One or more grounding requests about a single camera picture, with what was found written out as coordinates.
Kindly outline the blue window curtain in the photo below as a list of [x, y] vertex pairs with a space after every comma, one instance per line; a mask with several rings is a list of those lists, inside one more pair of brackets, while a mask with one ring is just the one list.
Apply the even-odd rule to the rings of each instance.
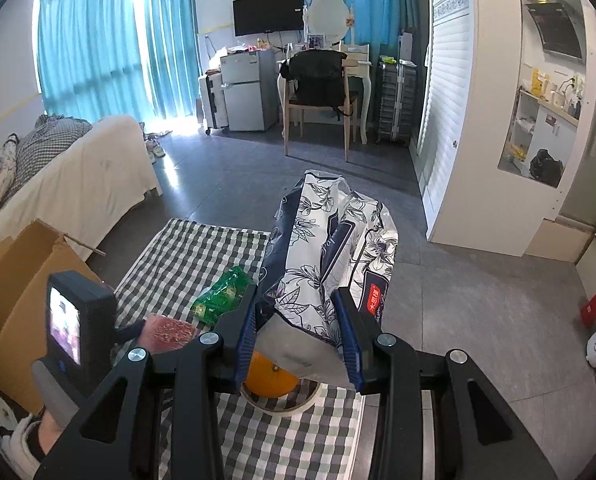
[[49, 114], [193, 116], [195, 0], [38, 0], [36, 68]]

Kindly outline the white vanity desk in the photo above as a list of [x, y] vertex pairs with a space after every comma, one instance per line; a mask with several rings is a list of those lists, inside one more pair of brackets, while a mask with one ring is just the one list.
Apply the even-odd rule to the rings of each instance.
[[373, 93], [371, 62], [369, 62], [369, 44], [360, 44], [358, 46], [357, 44], [345, 44], [343, 41], [339, 41], [334, 45], [333, 49], [345, 53], [348, 56], [347, 62], [356, 62], [356, 66], [348, 69], [348, 76], [359, 79], [363, 84], [360, 118], [356, 119], [355, 125], [359, 128], [362, 143], [368, 144], [367, 118], [369, 107], [371, 106], [371, 94]]

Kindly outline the white mini fridge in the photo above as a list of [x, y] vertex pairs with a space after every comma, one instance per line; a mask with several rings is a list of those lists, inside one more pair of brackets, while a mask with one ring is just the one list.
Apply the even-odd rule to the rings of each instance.
[[274, 51], [228, 54], [220, 62], [229, 129], [257, 132], [271, 128], [278, 118]]

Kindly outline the white sliding wardrobe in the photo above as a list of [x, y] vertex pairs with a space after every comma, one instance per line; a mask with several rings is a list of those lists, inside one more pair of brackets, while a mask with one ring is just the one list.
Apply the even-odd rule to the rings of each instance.
[[409, 148], [431, 240], [460, 143], [474, 59], [475, 0], [429, 0], [423, 114]]

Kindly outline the white small cabinet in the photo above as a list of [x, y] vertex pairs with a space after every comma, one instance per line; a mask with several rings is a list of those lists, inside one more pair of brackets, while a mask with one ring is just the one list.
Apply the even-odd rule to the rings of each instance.
[[220, 70], [208, 70], [198, 78], [205, 133], [228, 127], [223, 78]]

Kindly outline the black television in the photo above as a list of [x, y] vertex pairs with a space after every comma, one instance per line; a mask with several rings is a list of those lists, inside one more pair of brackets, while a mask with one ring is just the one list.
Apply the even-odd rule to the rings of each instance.
[[234, 0], [236, 37], [303, 29], [304, 0]]

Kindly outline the orange fruit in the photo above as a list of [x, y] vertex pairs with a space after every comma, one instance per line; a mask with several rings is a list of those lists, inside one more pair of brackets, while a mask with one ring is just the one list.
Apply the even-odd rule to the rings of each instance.
[[277, 399], [292, 392], [299, 378], [280, 368], [262, 353], [255, 351], [245, 380], [247, 389], [256, 396]]

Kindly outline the green foil packet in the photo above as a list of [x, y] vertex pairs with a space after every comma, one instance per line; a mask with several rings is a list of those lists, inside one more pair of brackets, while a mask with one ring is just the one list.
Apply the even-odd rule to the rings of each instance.
[[214, 326], [224, 313], [239, 307], [252, 284], [250, 276], [240, 266], [233, 266], [194, 300], [191, 313], [201, 323]]

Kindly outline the wooden chair with black bag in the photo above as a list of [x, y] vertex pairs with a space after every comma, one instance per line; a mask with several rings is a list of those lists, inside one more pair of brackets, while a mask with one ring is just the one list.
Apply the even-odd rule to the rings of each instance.
[[352, 93], [348, 71], [357, 66], [359, 62], [348, 58], [345, 52], [323, 49], [303, 50], [281, 63], [279, 76], [284, 81], [281, 104], [286, 156], [289, 155], [290, 112], [297, 110], [300, 113], [302, 131], [305, 110], [332, 110], [343, 119], [343, 149], [345, 160], [349, 159]]

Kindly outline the red snack packet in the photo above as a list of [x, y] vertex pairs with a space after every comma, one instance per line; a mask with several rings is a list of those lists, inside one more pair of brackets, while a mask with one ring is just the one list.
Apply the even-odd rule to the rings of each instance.
[[183, 348], [198, 334], [198, 328], [191, 323], [149, 314], [137, 338], [137, 345], [151, 354], [160, 354]]

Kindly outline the striped grey pillow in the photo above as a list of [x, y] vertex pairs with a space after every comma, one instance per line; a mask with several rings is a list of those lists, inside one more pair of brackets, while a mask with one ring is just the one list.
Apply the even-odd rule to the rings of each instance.
[[55, 157], [85, 136], [92, 125], [85, 119], [63, 115], [40, 115], [34, 129], [19, 143], [17, 170], [5, 200], [16, 194], [28, 180]]

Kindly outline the white covered sofa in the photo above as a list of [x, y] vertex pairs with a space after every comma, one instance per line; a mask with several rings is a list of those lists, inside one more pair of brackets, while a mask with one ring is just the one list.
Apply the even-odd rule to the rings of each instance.
[[0, 243], [40, 220], [72, 237], [82, 259], [124, 214], [161, 191], [140, 125], [108, 116], [25, 183], [0, 210]]

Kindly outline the round white mirror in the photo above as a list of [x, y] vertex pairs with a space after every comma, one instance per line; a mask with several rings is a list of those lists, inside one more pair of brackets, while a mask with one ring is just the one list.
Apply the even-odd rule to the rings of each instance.
[[313, 0], [305, 14], [308, 35], [323, 37], [326, 47], [345, 38], [351, 12], [343, 0]]

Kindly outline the black suitcase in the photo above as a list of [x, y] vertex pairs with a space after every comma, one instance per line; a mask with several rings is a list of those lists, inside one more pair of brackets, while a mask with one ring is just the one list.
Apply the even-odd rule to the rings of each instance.
[[411, 140], [417, 87], [417, 66], [392, 56], [379, 58], [379, 139], [408, 144]]

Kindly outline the floral tissue pack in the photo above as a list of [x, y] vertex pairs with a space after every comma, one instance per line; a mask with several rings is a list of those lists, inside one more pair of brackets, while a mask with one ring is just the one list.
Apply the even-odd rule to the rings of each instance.
[[387, 206], [345, 178], [307, 170], [281, 200], [259, 273], [255, 349], [299, 378], [351, 387], [331, 300], [381, 318], [399, 233]]

